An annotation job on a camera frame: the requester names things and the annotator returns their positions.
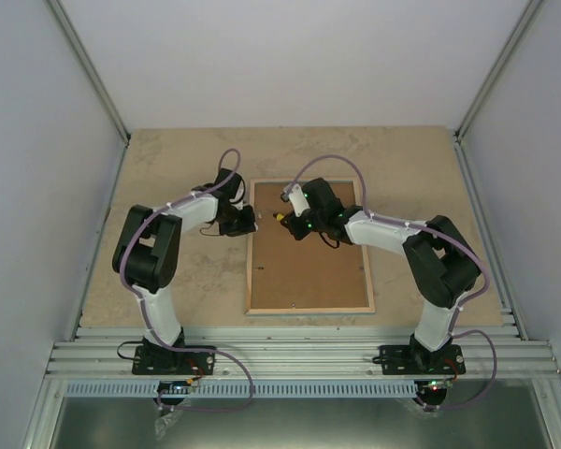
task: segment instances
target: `black cable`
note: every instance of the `black cable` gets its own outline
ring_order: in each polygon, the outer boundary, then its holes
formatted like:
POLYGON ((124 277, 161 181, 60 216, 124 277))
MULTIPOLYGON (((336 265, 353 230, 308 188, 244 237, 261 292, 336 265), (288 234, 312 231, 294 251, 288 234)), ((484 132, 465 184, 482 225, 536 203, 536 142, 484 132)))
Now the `black cable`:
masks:
POLYGON ((116 355, 120 358, 122 358, 123 360, 131 360, 131 361, 135 361, 134 357, 127 357, 126 355, 122 355, 121 354, 121 348, 127 344, 143 344, 143 341, 137 341, 137 340, 130 340, 130 341, 123 341, 121 344, 119 344, 119 347, 116 348, 116 355))
POLYGON ((324 236, 324 234, 322 232, 318 233, 320 235, 320 238, 322 239, 322 241, 324 243, 326 243, 327 246, 330 246, 333 250, 336 250, 339 246, 340 246, 340 241, 337 240, 337 246, 333 246, 330 244, 330 242, 326 239, 326 237, 324 236))
POLYGON ((204 233, 204 231, 207 231, 208 229, 212 228, 213 226, 214 226, 214 223, 212 223, 210 226, 202 227, 202 228, 199 230, 199 233, 200 233, 202 236, 206 236, 206 237, 222 237, 220 234, 206 234, 206 233, 204 233))

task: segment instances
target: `metal frame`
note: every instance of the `metal frame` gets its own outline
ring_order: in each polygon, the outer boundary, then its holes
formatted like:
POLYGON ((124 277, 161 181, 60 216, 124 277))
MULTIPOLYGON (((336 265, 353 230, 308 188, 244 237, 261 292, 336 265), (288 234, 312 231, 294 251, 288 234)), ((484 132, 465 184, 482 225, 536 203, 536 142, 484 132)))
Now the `metal frame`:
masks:
POLYGON ((484 104, 484 101, 493 91, 496 82, 509 64, 511 57, 519 47, 519 44, 524 38, 528 28, 530 27, 534 19, 536 19, 538 12, 540 11, 540 8, 544 4, 544 2, 545 0, 528 0, 527 4, 525 5, 524 12, 522 12, 522 15, 513 27, 513 30, 511 30, 511 34, 509 35, 507 42, 503 47, 503 50, 501 50, 501 53, 497 56, 495 63, 488 72, 488 75, 484 79, 480 90, 474 97, 474 101, 472 101, 471 106, 467 110, 466 115, 461 122, 461 125, 455 133, 459 139, 463 138, 465 133, 468 131, 471 123, 476 117, 476 114, 478 114, 480 108, 484 104))
MULTIPOLYGON (((67 398, 154 398, 158 380, 69 381, 67 398)), ((253 398, 415 398, 414 381, 253 381, 253 398)), ((246 398, 249 382, 202 379, 194 391, 170 384, 163 398, 246 398)))
POLYGON ((534 392, 551 444, 561 448, 561 381, 535 380, 534 392))
POLYGON ((51 446, 65 398, 66 381, 44 380, 27 428, 23 449, 46 449, 51 446))
POLYGON ((71 313, 71 319, 68 322, 65 335, 72 341, 75 339, 75 335, 77 333, 77 329, 79 328, 79 322, 81 320, 81 315, 83 313, 83 308, 85 307, 85 301, 87 300, 87 295, 90 290, 90 284, 92 280, 92 275, 94 274, 95 263, 97 262, 97 257, 100 252, 100 245, 102 243, 102 238, 104 237, 104 231, 106 229, 106 220, 108 219, 108 215, 110 214, 110 207, 112 205, 112 200, 114 199, 114 194, 116 193, 117 186, 119 185, 119 177, 122 173, 122 167, 124 164, 124 159, 127 154, 127 149, 129 145, 126 144, 124 146, 123 151, 121 152, 121 159, 119 161, 119 165, 116 168, 116 174, 114 175, 114 179, 112 180, 112 184, 108 190, 108 201, 104 205, 104 209, 101 212, 102 217, 104 219, 100 222, 99 228, 95 230, 95 240, 92 242, 93 247, 93 257, 90 263, 85 267, 85 280, 83 284, 83 292, 79 298, 79 307, 75 313, 71 313))
MULTIPOLYGON (((558 368, 546 341, 521 341, 515 325, 484 327, 495 342, 498 377, 558 378, 558 368)), ((234 355, 259 380, 421 380, 436 376, 384 376, 371 363, 381 344, 403 344, 413 328, 407 327, 201 327, 186 328, 188 344, 214 345, 234 355)), ((47 379, 136 379, 131 362, 116 356, 117 347, 136 340, 142 328, 80 328, 74 342, 56 343, 47 379)), ((492 355, 482 337, 461 339, 469 379, 488 378, 492 355)), ((132 356, 133 348, 122 348, 132 356)), ((155 376, 152 379, 186 379, 155 376)), ((244 379, 235 363, 218 356, 214 380, 244 379)))
POLYGON ((482 245, 484 247, 484 251, 486 252, 486 257, 488 257, 488 265, 492 271, 493 281, 495 284, 495 289, 498 293, 498 297, 501 300, 501 304, 503 305, 503 307, 511 309, 511 313, 515 317, 515 323, 517 324, 517 327, 520 331, 522 340, 527 340, 528 336, 525 330, 522 312, 520 310, 517 298, 511 293, 511 290, 509 288, 509 283, 507 282, 505 271, 501 263, 502 258, 500 257, 500 252, 497 249, 495 240, 492 238, 492 233, 489 229, 486 213, 484 210, 484 206, 482 205, 477 183, 474 181, 475 177, 473 175, 472 168, 469 165, 468 157, 466 156, 464 149, 458 142, 455 135, 453 135, 453 149, 457 157, 457 162, 459 163, 461 176, 466 186, 467 196, 474 213, 476 226, 478 227, 478 230, 480 232, 482 245))
POLYGON ((93 90, 95 91, 98 99, 102 103, 106 114, 114 124, 114 127, 118 131, 119 135, 121 136, 122 142, 124 144, 129 143, 129 139, 131 135, 129 134, 127 127, 122 122, 121 115, 119 111, 116 109, 114 102, 110 98, 110 95, 104 85, 104 82, 100 78, 97 70, 95 69, 94 63, 89 57, 89 54, 83 47, 81 43, 81 39, 73 26, 73 23, 68 18, 66 14, 65 7, 63 7, 60 0, 44 0, 44 3, 48 7, 48 10, 52 14, 52 17, 62 30, 63 34, 65 35, 65 39, 68 42, 73 54, 77 58, 81 69, 87 76, 90 84, 92 84, 93 90))

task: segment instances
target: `wooden picture frame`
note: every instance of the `wooden picture frame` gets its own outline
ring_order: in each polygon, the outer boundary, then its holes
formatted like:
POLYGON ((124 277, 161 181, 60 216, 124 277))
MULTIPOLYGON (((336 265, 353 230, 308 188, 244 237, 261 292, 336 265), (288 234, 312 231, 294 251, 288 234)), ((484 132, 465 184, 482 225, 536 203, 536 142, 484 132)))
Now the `wooden picture frame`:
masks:
MULTIPOLYGON (((303 178, 300 182, 311 181, 313 178, 303 178)), ((354 177, 328 177, 324 178, 330 183, 347 182, 351 183, 353 193, 357 204, 362 201, 362 189, 359 180, 354 177)), ((249 201, 254 206, 256 185, 259 183, 274 183, 287 185, 292 181, 291 178, 255 178, 251 179, 249 201)), ((255 210, 256 222, 258 211, 255 210)), ((362 267, 364 271, 364 285, 366 292, 367 305, 363 307, 330 307, 330 308, 254 308, 252 306, 252 274, 253 274, 253 250, 254 250, 254 234, 248 236, 247 248, 247 299, 246 299, 246 314, 247 315, 307 315, 307 314, 366 314, 374 313, 376 311, 374 301, 374 291, 372 287, 372 278, 370 273, 370 264, 368 257, 367 246, 358 247, 361 249, 362 254, 362 267)))

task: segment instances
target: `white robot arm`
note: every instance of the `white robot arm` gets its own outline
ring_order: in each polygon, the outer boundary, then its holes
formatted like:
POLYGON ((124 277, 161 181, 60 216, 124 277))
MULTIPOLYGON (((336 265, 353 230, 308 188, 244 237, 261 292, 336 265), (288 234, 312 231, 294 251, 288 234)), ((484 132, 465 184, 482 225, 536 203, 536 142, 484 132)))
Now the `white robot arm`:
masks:
MULTIPOLYGON (((429 222, 405 222, 404 225, 403 220, 366 212, 359 206, 345 208, 322 178, 303 186, 290 184, 281 198, 291 202, 293 211, 277 219, 297 240, 311 232, 324 233, 338 246, 340 243, 369 245, 408 259, 413 278, 425 299, 424 311, 409 346, 381 348, 381 356, 375 363, 383 364, 385 374, 428 372, 440 367, 444 359, 463 360, 459 357, 460 348, 451 344, 453 318, 458 304, 470 294, 481 272, 449 242, 420 230, 433 228, 469 249, 451 220, 437 216, 429 222), (391 359, 407 360, 384 363, 391 359)), ((458 372, 464 373, 463 362, 458 365, 458 372)), ((451 367, 447 366, 446 370, 450 371, 451 367)))
POLYGON ((195 187, 185 200, 175 205, 168 204, 156 212, 140 205, 129 210, 112 257, 112 267, 117 273, 123 268, 124 279, 139 297, 139 307, 151 327, 146 329, 136 349, 134 374, 185 373, 187 358, 206 374, 211 373, 212 363, 207 362, 206 352, 173 353, 163 347, 164 344, 185 348, 169 285, 177 269, 180 236, 185 232, 203 223, 217 223, 220 235, 228 237, 242 236, 257 229, 253 208, 243 204, 244 196, 245 182, 241 176, 220 168, 214 183, 195 187), (212 185, 221 187, 208 193, 212 185), (154 216, 137 240, 144 222, 154 216), (152 330, 162 342, 154 338, 152 330))

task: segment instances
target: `gray wall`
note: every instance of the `gray wall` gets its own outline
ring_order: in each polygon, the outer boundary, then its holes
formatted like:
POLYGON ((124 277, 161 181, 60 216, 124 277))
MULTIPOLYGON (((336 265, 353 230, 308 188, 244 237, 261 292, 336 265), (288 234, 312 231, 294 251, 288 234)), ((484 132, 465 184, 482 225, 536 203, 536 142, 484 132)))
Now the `gray wall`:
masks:
POLYGON ((526 1, 63 4, 130 129, 453 128, 526 1))
POLYGON ((121 151, 43 2, 0 2, 0 449, 79 306, 121 151))
POLYGON ((561 0, 546 2, 465 148, 528 331, 561 366, 561 0))

